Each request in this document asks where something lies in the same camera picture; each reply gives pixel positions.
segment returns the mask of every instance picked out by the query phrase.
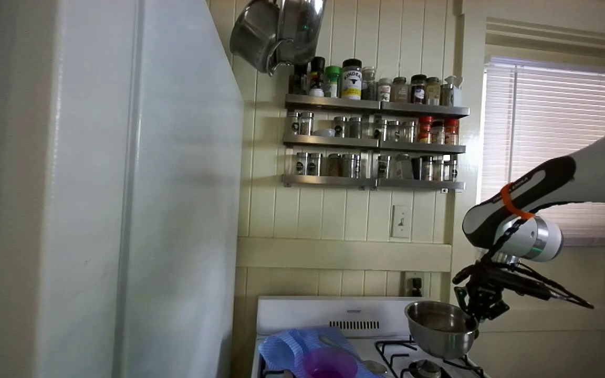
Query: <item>purple cup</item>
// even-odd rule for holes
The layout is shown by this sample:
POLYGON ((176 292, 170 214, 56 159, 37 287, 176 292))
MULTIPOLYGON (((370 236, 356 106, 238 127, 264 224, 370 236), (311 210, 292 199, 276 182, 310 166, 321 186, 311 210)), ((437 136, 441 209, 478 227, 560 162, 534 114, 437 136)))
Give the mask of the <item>purple cup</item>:
POLYGON ((309 378, 354 378, 358 372, 356 360, 334 348, 310 350, 302 360, 302 368, 309 378))

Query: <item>electrical outlet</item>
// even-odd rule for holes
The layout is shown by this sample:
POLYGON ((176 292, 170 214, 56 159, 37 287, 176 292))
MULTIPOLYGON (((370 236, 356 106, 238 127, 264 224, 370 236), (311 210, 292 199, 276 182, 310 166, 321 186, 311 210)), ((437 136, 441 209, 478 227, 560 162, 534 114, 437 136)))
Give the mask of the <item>electrical outlet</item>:
POLYGON ((412 208, 394 205, 392 214, 391 237, 410 239, 410 233, 412 232, 412 208))
POLYGON ((430 286, 431 274, 427 272, 404 272, 403 276, 403 296, 412 297, 412 280, 414 278, 422 279, 422 296, 429 297, 431 292, 430 286))

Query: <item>refrigerator door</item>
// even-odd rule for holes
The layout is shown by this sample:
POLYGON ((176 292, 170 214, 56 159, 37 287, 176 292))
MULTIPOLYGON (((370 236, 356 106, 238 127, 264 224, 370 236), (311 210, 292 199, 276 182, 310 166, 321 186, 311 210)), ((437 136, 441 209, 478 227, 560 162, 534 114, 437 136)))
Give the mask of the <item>refrigerator door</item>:
POLYGON ((142 4, 114 376, 223 377, 242 96, 204 0, 142 4))

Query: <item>stainless steel pot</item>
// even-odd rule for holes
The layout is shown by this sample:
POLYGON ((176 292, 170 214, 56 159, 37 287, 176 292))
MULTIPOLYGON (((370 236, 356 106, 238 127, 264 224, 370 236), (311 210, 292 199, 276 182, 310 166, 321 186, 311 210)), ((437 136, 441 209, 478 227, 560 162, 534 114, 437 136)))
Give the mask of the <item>stainless steel pot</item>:
POLYGON ((410 334, 424 352, 439 359, 458 359, 478 336, 478 322, 462 309, 437 301, 418 301, 405 307, 410 334))
POLYGON ((252 0, 235 21, 230 51, 244 58, 260 72, 272 76, 278 66, 276 48, 279 7, 269 0, 252 0))
POLYGON ((277 36, 288 42, 277 50, 279 62, 304 65, 316 55, 325 3, 326 0, 281 0, 277 36))

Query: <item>white refrigerator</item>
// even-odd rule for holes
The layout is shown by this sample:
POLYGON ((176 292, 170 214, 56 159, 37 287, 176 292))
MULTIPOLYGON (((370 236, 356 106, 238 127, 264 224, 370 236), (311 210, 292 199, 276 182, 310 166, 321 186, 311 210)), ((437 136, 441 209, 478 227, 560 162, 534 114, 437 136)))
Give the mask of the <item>white refrigerator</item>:
POLYGON ((205 0, 0 2, 0 377, 227 376, 242 119, 205 0))

